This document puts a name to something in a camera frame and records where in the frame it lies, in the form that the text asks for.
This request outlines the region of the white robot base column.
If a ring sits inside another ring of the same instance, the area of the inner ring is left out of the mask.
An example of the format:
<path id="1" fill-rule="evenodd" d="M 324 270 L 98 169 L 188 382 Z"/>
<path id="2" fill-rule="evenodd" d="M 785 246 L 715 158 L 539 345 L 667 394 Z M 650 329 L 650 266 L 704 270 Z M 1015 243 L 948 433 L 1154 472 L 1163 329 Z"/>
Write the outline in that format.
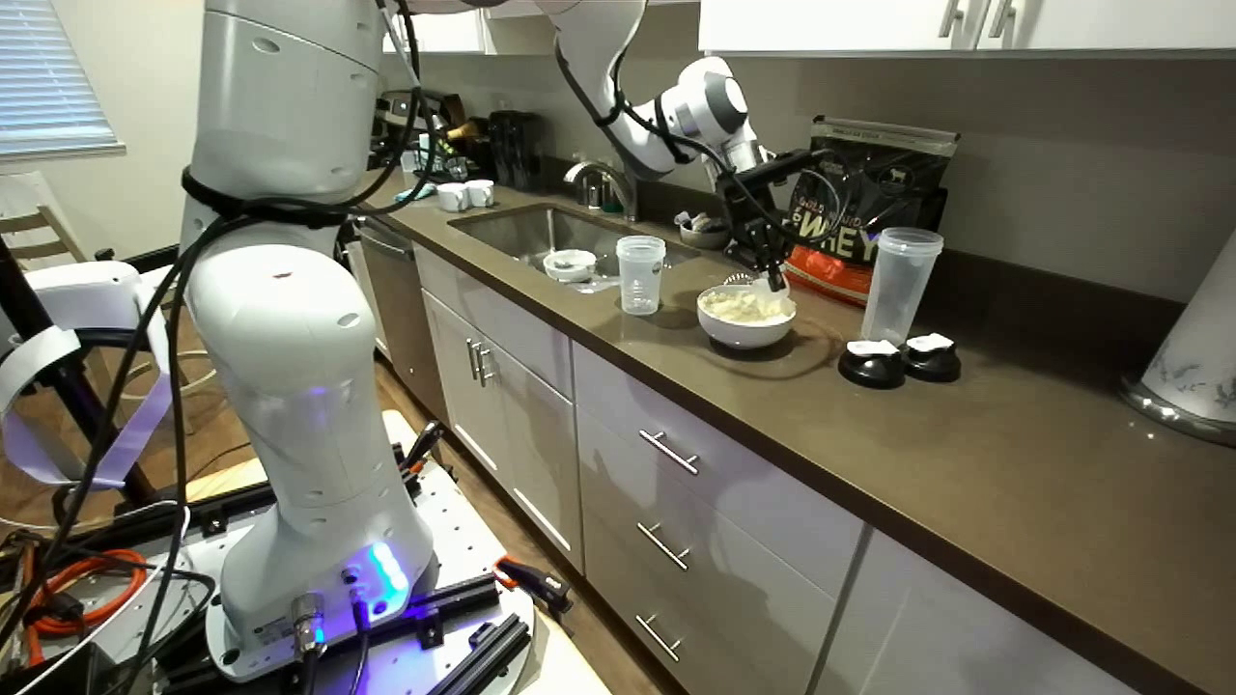
<path id="1" fill-rule="evenodd" d="M 395 620 L 434 568 L 384 427 L 376 317 L 309 227 L 192 223 L 185 304 L 274 491 L 221 564 L 205 620 L 230 684 L 354 638 L 354 608 Z"/>

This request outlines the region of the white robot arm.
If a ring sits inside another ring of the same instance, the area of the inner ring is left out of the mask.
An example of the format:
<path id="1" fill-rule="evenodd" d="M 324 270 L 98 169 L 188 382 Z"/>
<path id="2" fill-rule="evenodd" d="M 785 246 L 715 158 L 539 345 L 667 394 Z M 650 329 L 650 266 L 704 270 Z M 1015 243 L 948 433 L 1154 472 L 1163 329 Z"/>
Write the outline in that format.
<path id="1" fill-rule="evenodd" d="M 657 96 L 621 87 L 650 0 L 532 0 L 554 25 L 557 70 L 619 158 L 662 177 L 707 158 L 726 219 L 767 279 L 789 261 L 774 203 L 754 174 L 774 167 L 726 60 L 698 55 Z M 417 17 L 480 0 L 205 0 L 200 96 L 180 190 L 224 219 L 341 223 L 359 204 L 377 60 Z"/>

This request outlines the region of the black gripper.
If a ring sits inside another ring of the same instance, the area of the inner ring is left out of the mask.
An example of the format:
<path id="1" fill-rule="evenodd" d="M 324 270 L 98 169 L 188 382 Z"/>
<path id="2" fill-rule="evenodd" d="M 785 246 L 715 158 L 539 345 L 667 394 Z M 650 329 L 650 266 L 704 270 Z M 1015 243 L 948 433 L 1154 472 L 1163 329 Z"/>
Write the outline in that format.
<path id="1" fill-rule="evenodd" d="M 757 246 L 754 262 L 774 289 L 785 286 L 789 236 L 776 236 L 776 204 L 766 174 L 720 174 L 715 194 L 726 210 L 730 236 Z"/>

